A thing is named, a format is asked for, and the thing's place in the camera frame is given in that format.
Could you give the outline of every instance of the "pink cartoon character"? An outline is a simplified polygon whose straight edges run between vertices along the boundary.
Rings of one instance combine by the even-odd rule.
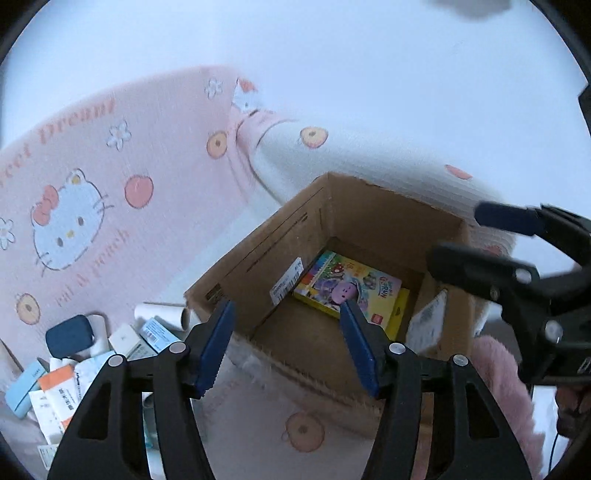
[[[341,281],[330,293],[330,299],[335,305],[341,305],[347,300],[357,298],[359,292],[354,283]]]

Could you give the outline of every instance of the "blue box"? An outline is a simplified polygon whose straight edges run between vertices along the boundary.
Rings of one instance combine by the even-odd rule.
[[[18,418],[23,419],[33,407],[29,392],[41,389],[37,380],[46,373],[47,370],[41,362],[35,360],[6,392],[6,404]]]
[[[49,353],[55,358],[67,358],[90,348],[95,342],[92,327],[84,315],[58,323],[45,333]]]
[[[142,328],[139,329],[139,335],[149,346],[160,353],[174,342],[180,340],[170,333],[166,328],[158,323],[156,319],[151,318],[146,321]]]

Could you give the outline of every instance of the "white paper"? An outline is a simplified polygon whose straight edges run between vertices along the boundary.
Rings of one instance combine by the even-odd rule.
[[[296,286],[297,281],[303,272],[304,265],[301,262],[301,258],[298,257],[269,292],[273,305],[279,305],[279,302],[285,298],[293,287]]]
[[[405,345],[415,353],[423,353],[437,345],[443,331],[443,320],[447,304],[447,290],[413,316],[408,324]]]
[[[37,416],[39,428],[49,445],[60,443],[64,433],[64,427],[57,418],[56,412],[49,403],[43,390],[29,392],[33,411]]]
[[[80,362],[74,367],[74,378],[76,380],[76,395],[78,401],[82,401],[86,392],[92,385],[96,376],[99,374],[100,369],[103,368],[105,362],[111,355],[114,355],[115,351],[111,350],[101,355],[91,357],[83,362]]]
[[[49,471],[51,468],[51,464],[53,463],[53,458],[56,456],[58,447],[59,445],[39,445],[39,447],[37,447],[45,470]]]
[[[168,330],[186,332],[189,328],[190,312],[184,306],[140,303],[134,310],[134,316],[141,323],[153,318]]]

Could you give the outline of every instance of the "white box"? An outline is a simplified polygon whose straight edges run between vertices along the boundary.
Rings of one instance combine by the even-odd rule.
[[[137,360],[155,356],[154,352],[146,342],[133,330],[131,325],[122,325],[109,337],[113,350],[123,355],[127,360]]]

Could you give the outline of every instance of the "paper roll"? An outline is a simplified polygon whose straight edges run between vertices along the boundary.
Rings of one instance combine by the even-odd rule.
[[[152,392],[142,392],[142,406],[154,408],[154,394]]]
[[[76,360],[74,360],[73,358],[62,358],[61,365],[63,367],[65,367],[66,365],[71,365],[71,366],[75,367],[76,365],[78,365],[78,362]]]
[[[134,311],[136,320],[146,322],[156,319],[168,330],[186,332],[189,328],[190,312],[187,307],[160,305],[157,303],[140,303]]]

